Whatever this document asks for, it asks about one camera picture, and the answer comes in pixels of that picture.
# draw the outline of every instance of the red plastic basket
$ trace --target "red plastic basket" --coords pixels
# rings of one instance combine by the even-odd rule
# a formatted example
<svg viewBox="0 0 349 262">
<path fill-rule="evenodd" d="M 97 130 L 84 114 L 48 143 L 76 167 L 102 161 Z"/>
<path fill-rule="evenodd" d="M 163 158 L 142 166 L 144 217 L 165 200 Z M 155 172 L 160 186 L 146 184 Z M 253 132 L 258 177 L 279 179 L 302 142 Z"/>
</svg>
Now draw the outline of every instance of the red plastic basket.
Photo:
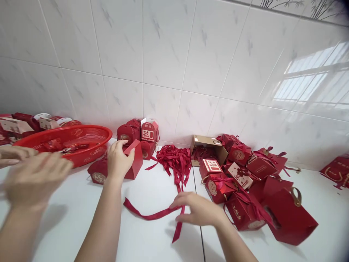
<svg viewBox="0 0 349 262">
<path fill-rule="evenodd" d="M 89 147 L 86 149 L 63 155 L 64 158 L 74 163 L 75 168 L 88 164 L 101 157 L 107 150 L 106 143 L 112 137 L 112 134 L 110 129 L 102 126 L 67 126 L 27 136 L 13 145 L 31 147 L 39 152 L 47 152 L 48 150 L 42 143 L 56 138 L 60 138 L 65 147 L 69 147 L 73 144 L 89 144 Z"/>
</svg>

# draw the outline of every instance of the human hand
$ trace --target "human hand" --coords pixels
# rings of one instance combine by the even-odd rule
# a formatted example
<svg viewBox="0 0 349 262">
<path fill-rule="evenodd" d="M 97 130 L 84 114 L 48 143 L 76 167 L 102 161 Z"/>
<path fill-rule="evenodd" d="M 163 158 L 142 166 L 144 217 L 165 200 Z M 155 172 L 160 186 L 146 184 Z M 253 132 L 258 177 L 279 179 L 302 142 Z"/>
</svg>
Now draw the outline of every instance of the human hand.
<svg viewBox="0 0 349 262">
<path fill-rule="evenodd" d="M 4 188 L 12 208 L 45 208 L 73 163 L 60 153 L 41 153 L 12 167 Z"/>
<path fill-rule="evenodd" d="M 128 140 L 119 140 L 112 144 L 108 151 L 108 178 L 123 180 L 127 171 L 131 168 L 135 158 L 135 149 L 130 151 L 130 155 L 126 156 L 123 152 L 123 145 Z"/>
<path fill-rule="evenodd" d="M 194 192 L 180 192 L 174 199 L 170 208 L 189 206 L 190 214 L 182 214 L 176 217 L 176 221 L 190 223 L 198 226 L 217 227 L 226 220 L 223 209 L 215 203 L 195 194 Z"/>
<path fill-rule="evenodd" d="M 0 168 L 13 166 L 26 158 L 35 156 L 38 151 L 29 147 L 4 146 L 0 147 Z"/>
</svg>

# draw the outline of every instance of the white countertop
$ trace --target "white countertop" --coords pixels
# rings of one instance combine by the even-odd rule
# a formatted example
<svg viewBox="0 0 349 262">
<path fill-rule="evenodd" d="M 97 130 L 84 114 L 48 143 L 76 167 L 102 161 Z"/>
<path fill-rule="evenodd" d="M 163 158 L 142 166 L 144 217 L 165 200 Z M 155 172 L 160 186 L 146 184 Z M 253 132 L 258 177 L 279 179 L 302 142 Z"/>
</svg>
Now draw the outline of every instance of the white countertop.
<svg viewBox="0 0 349 262">
<path fill-rule="evenodd" d="M 177 195 L 173 176 L 161 164 L 150 171 L 144 169 L 155 161 L 144 161 L 135 180 L 125 180 L 122 196 L 129 198 L 141 214 L 149 215 L 167 208 Z M 73 261 L 92 221 L 102 186 L 92 183 L 89 165 L 77 168 L 50 200 L 36 241 L 35 262 Z M 0 170 L 0 182 L 8 168 Z M 349 189 L 338 190 L 327 178 L 315 171 L 290 171 L 291 178 L 302 192 L 302 205 L 319 223 L 310 237 L 298 247 L 275 240 L 268 226 L 257 231 L 240 232 L 257 259 L 262 261 L 341 261 L 348 249 Z M 200 184 L 198 167 L 193 167 L 185 191 L 197 191 L 209 198 Z M 0 198 L 0 222 L 8 211 L 4 196 Z M 155 221 L 145 221 L 123 207 L 117 261 L 186 261 L 223 262 L 224 255 L 215 229 L 183 224 L 181 236 L 171 244 L 177 210 Z"/>
</svg>

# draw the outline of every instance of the open cardboard box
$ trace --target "open cardboard box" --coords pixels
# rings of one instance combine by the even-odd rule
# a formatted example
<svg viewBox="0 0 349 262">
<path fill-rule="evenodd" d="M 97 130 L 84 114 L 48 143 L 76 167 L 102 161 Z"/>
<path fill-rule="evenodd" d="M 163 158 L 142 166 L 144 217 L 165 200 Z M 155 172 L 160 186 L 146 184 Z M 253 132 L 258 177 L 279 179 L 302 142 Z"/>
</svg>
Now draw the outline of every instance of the open cardboard box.
<svg viewBox="0 0 349 262">
<path fill-rule="evenodd" d="M 213 138 L 213 137 L 193 135 L 193 140 L 190 146 L 190 155 L 193 154 L 193 150 L 197 146 L 203 146 L 205 148 L 213 147 L 214 151 L 216 152 L 218 164 L 220 166 L 224 164 L 228 156 L 228 152 L 225 150 L 224 146 L 222 146 L 221 142 L 219 142 L 216 138 Z M 192 166 L 199 167 L 200 166 L 199 161 L 192 160 Z"/>
</svg>

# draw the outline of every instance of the bundle of red ribbons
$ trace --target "bundle of red ribbons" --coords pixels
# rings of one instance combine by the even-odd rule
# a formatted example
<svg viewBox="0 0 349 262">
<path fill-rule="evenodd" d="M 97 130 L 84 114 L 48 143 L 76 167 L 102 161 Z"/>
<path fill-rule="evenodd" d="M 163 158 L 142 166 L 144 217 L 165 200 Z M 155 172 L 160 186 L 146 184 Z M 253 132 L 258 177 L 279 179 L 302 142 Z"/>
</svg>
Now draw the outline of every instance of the bundle of red ribbons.
<svg viewBox="0 0 349 262">
<path fill-rule="evenodd" d="M 177 187 L 177 191 L 178 193 L 183 192 L 183 185 L 186 186 L 189 179 L 190 169 L 192 168 L 189 148 L 178 149 L 174 145 L 163 146 L 161 150 L 156 153 L 156 158 L 152 157 L 152 159 L 157 161 L 157 163 L 153 166 L 146 168 L 146 170 L 150 170 L 158 163 L 160 163 L 164 166 L 164 169 L 166 170 L 167 174 L 171 176 L 170 168 L 172 168 L 174 184 Z M 153 215 L 141 215 L 141 213 L 131 204 L 131 202 L 127 198 L 125 199 L 124 206 L 128 210 L 144 218 L 145 220 L 156 220 L 162 218 L 180 208 L 167 208 Z M 181 208 L 181 214 L 184 214 L 185 206 L 182 206 Z M 179 239 L 181 229 L 182 223 L 179 222 L 177 223 L 172 243 Z"/>
</svg>

